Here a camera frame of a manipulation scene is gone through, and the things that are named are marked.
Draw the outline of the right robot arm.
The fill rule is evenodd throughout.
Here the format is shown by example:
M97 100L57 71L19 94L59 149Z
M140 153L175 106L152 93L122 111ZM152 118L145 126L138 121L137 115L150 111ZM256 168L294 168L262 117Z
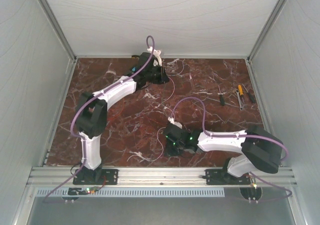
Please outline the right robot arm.
M212 151L239 154L231 158L221 171L221 178L227 184L255 170L276 174L284 150L281 140L259 126L234 132L188 132L179 122L174 121L167 124L163 134L166 138L165 150L170 156L182 152L195 154Z

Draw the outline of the silver wrench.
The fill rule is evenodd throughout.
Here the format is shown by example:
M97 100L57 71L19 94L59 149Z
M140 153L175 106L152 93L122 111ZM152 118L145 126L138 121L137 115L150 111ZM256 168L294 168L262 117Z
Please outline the silver wrench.
M237 95L237 100L238 100L238 104L239 104L239 110L240 111L243 111L243 104L242 104L242 101L241 101L241 97L240 97L240 91L238 89L235 90L236 92L236 95Z

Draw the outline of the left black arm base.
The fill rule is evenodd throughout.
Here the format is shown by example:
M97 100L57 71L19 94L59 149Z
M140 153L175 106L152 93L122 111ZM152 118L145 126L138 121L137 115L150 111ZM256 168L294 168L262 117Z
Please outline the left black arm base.
M117 185L118 169L107 169L98 167L95 170L82 168L73 178L74 185Z

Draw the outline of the black handled screwdriver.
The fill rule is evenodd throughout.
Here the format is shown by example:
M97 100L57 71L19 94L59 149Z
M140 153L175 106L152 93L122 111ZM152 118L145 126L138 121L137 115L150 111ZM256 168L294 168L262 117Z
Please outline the black handled screwdriver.
M247 95L248 95L250 101L251 101L253 104L255 104L255 103L256 103L255 97L254 97L249 91L247 92Z

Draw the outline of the black yellow edge clip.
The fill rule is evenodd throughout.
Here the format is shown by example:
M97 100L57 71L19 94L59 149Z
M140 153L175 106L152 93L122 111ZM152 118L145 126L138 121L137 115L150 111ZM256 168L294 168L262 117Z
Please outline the black yellow edge clip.
M131 58L132 58L132 59L139 59L142 55L143 55L143 54L141 54L141 55L136 55L136 54L135 54L135 55L132 55Z

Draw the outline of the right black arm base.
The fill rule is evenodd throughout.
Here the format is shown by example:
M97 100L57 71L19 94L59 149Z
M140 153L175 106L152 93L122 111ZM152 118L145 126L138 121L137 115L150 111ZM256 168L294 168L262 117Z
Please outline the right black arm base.
M235 177L223 171L222 169L206 169L205 174L202 176L205 179L207 185L250 185L250 178L242 175L241 177Z

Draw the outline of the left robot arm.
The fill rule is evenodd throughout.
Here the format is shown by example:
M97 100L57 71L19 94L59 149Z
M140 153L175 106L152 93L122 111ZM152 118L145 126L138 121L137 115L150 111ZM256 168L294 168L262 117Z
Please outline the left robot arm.
M76 108L77 117L71 126L78 130L82 146L80 167L91 184L97 184L103 178L103 172L98 167L102 165L100 140L107 126L108 110L147 83L162 85L169 81L162 65L161 51L149 48L138 56L137 65L116 82L96 92L81 94Z

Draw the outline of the yellow handled screwdriver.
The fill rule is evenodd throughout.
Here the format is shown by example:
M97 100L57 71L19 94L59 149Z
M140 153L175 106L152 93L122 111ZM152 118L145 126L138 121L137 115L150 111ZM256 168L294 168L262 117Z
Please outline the yellow handled screwdriver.
M243 88L242 88L242 86L241 86L240 84L238 85L238 91L239 91L239 94L240 94L241 96L244 95Z

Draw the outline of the aluminium front rail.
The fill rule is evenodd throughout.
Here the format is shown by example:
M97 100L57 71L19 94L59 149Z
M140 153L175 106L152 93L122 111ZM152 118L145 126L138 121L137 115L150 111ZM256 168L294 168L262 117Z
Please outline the aluminium front rail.
M120 187L205 187L206 167L118 167L117 185ZM293 170L281 167L276 174L253 172L261 179L278 186L297 184ZM30 186L58 186L71 176L67 166L33 167L27 184Z

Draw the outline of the red shaft black screwdriver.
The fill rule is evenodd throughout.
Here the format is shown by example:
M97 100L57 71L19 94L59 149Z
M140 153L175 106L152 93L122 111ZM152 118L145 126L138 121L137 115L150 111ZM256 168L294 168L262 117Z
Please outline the red shaft black screwdriver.
M220 105L225 106L224 93L221 92L220 86L218 86L218 91Z

